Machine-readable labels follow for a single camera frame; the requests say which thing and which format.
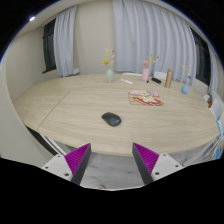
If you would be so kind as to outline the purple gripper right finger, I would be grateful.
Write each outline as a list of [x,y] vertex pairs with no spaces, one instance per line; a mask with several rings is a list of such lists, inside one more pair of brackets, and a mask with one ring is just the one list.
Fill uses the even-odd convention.
[[183,168],[167,153],[157,154],[137,143],[132,146],[132,154],[145,185]]

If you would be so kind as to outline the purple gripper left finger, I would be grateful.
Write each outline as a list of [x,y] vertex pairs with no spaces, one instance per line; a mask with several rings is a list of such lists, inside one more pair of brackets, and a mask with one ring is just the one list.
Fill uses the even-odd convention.
[[88,143],[67,155],[55,155],[42,169],[79,185],[82,181],[90,156],[91,144]]

